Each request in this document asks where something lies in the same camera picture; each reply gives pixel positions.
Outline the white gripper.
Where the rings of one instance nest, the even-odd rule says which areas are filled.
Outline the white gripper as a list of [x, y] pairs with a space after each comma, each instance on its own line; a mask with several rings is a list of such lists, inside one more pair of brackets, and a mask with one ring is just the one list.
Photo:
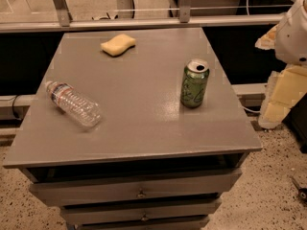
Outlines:
[[258, 124], [274, 129], [307, 94], [307, 0], [296, 0], [277, 26], [255, 42], [261, 50], [273, 50], [288, 65], [280, 73], [272, 71], [260, 108]]

